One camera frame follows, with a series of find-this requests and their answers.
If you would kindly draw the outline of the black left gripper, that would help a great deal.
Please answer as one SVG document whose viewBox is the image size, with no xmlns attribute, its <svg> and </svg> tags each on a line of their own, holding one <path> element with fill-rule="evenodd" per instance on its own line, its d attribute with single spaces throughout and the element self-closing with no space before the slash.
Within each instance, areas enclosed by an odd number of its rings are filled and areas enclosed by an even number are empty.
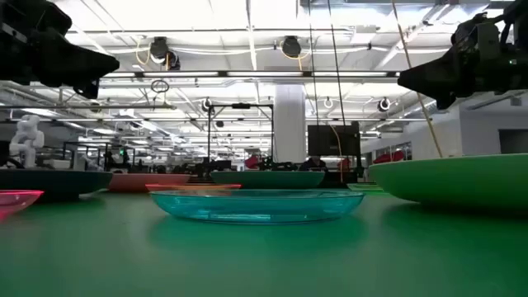
<svg viewBox="0 0 528 297">
<path fill-rule="evenodd" d="M 120 67 L 108 55 L 69 43 L 63 35 L 71 18 L 49 0 L 0 0 L 0 80 L 29 82 L 40 36 L 40 82 L 49 87 L 69 85 L 80 96 L 97 99 L 99 80 Z M 57 32 L 46 32 L 48 28 Z"/>
</svg>

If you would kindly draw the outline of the ceiling light rail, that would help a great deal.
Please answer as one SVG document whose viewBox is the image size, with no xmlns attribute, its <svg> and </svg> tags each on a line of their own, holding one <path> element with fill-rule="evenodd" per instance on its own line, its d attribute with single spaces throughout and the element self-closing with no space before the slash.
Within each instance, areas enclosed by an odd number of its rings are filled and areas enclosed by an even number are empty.
<svg viewBox="0 0 528 297">
<path fill-rule="evenodd" d="M 396 71 L 183 71 L 114 72 L 104 78 L 398 78 Z"/>
</svg>

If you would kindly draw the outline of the transparent orange plastic plate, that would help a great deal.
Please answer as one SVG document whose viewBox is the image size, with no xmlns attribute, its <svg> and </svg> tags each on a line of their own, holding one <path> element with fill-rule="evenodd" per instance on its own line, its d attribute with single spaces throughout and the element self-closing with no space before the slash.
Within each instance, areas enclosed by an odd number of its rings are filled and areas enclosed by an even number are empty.
<svg viewBox="0 0 528 297">
<path fill-rule="evenodd" d="M 240 184 L 185 184 L 185 185 L 163 185 L 146 184 L 149 191 L 222 191 L 239 189 Z"/>
</svg>

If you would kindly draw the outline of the black monitor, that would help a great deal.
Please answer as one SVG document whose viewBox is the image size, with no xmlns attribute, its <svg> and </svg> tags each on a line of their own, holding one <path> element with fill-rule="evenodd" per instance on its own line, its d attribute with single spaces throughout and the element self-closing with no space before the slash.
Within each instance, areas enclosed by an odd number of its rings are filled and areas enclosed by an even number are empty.
<svg viewBox="0 0 528 297">
<path fill-rule="evenodd" d="M 309 125 L 309 156 L 359 156 L 361 154 L 359 125 Z"/>
</svg>

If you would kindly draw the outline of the dark teal plastic plate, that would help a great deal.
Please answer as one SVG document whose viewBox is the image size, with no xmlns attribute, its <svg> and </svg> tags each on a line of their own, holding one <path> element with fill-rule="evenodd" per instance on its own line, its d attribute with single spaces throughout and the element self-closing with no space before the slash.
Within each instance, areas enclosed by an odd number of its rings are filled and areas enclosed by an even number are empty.
<svg viewBox="0 0 528 297">
<path fill-rule="evenodd" d="M 219 184 L 239 184 L 242 189 L 310 189 L 324 179 L 324 172 L 244 171 L 212 172 Z"/>
</svg>

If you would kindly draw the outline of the transparent blue plastic plate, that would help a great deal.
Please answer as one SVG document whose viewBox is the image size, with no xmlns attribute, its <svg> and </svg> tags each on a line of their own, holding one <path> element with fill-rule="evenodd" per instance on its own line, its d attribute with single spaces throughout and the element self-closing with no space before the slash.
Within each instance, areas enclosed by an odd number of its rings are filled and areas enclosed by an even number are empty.
<svg viewBox="0 0 528 297">
<path fill-rule="evenodd" d="M 163 211 L 179 219 L 226 224 L 302 224 L 340 219 L 364 200 L 350 190 L 152 191 Z"/>
</svg>

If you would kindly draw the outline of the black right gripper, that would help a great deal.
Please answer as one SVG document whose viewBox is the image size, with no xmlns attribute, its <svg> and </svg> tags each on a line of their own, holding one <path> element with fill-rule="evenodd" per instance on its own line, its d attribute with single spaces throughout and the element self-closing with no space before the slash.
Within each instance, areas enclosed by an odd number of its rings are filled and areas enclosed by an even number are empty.
<svg viewBox="0 0 528 297">
<path fill-rule="evenodd" d="M 507 92 L 528 87 L 528 41 L 507 41 L 513 25 L 528 29 L 528 12 L 494 18 L 479 13 L 458 25 L 451 36 L 451 54 L 402 71 L 398 85 L 436 98 L 446 110 L 457 97 L 475 92 Z"/>
</svg>

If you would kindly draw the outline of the transparent green plastic plate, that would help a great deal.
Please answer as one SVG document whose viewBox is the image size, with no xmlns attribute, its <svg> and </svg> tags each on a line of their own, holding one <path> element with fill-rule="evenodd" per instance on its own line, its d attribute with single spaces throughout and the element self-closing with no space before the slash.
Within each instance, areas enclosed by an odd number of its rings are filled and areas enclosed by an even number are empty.
<svg viewBox="0 0 528 297">
<path fill-rule="evenodd" d="M 377 184 L 369 183 L 349 183 L 347 187 L 351 191 L 369 192 L 369 193 L 383 193 L 384 190 Z"/>
</svg>

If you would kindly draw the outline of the white building column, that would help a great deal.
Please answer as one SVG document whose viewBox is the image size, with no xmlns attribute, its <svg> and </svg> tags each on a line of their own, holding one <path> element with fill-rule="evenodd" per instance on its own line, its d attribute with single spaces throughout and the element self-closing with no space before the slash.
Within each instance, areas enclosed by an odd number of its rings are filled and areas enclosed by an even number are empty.
<svg viewBox="0 0 528 297">
<path fill-rule="evenodd" d="M 299 84 L 278 84 L 274 103 L 275 156 L 279 163 L 306 158 L 305 93 Z"/>
</svg>

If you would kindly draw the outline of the white humanoid robot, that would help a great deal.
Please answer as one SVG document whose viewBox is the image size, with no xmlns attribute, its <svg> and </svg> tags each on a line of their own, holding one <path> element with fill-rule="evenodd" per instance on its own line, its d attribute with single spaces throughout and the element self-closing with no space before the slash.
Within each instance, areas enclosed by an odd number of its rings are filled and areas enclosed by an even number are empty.
<svg viewBox="0 0 528 297">
<path fill-rule="evenodd" d="M 36 150 L 44 147 L 45 135 L 38 130 L 40 117 L 24 115 L 16 124 L 16 133 L 9 144 L 11 156 L 22 154 L 24 168 L 35 166 Z"/>
</svg>

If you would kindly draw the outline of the salmon pink plastic plate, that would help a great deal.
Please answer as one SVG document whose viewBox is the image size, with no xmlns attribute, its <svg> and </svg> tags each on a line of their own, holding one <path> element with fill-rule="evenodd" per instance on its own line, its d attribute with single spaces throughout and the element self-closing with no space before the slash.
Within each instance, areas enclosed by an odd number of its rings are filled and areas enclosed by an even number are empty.
<svg viewBox="0 0 528 297">
<path fill-rule="evenodd" d="M 147 184 L 181 185 L 186 184 L 190 175 L 159 173 L 114 173 L 108 191 L 147 192 Z"/>
</svg>

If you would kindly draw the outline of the dark navy plastic plate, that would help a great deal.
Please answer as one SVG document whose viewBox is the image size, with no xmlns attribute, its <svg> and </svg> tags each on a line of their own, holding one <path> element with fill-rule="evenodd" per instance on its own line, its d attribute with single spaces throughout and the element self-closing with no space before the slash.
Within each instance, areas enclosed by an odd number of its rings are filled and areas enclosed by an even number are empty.
<svg viewBox="0 0 528 297">
<path fill-rule="evenodd" d="M 0 169 L 0 190 L 43 191 L 40 202 L 79 200 L 80 195 L 106 189 L 111 172 L 73 170 Z"/>
</svg>

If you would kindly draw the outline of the transparent pink plastic plate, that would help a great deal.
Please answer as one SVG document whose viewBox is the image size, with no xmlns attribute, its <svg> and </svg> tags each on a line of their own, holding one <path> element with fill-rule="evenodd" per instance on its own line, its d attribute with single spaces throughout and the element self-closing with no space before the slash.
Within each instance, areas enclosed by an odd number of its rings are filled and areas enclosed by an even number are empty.
<svg viewBox="0 0 528 297">
<path fill-rule="evenodd" d="M 0 190 L 0 220 L 33 205 L 43 194 L 34 190 Z"/>
</svg>

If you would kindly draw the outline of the large light green plate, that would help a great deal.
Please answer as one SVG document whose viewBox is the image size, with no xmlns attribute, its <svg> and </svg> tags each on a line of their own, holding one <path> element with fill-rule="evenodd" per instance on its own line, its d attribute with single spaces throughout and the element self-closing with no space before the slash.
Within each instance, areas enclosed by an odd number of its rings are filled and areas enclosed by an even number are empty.
<svg viewBox="0 0 528 297">
<path fill-rule="evenodd" d="M 383 191 L 402 200 L 528 210 L 528 153 L 381 163 L 369 173 Z"/>
</svg>

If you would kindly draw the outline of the black metal frame rig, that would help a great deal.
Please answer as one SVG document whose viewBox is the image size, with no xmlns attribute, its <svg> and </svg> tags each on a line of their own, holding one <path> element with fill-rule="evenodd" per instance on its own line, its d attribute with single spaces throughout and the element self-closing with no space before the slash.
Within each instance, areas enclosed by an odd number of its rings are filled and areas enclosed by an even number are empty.
<svg viewBox="0 0 528 297">
<path fill-rule="evenodd" d="M 247 110 L 251 108 L 257 108 L 264 116 L 271 122 L 271 149 L 275 148 L 275 121 L 274 116 L 274 105 L 273 104 L 257 104 L 257 103 L 232 103 L 232 104 L 213 104 L 210 103 L 207 109 L 207 157 L 205 162 L 211 163 L 211 122 L 213 121 L 212 109 L 219 107 L 220 110 L 215 113 L 218 116 L 225 108 L 231 108 L 236 110 Z"/>
</svg>

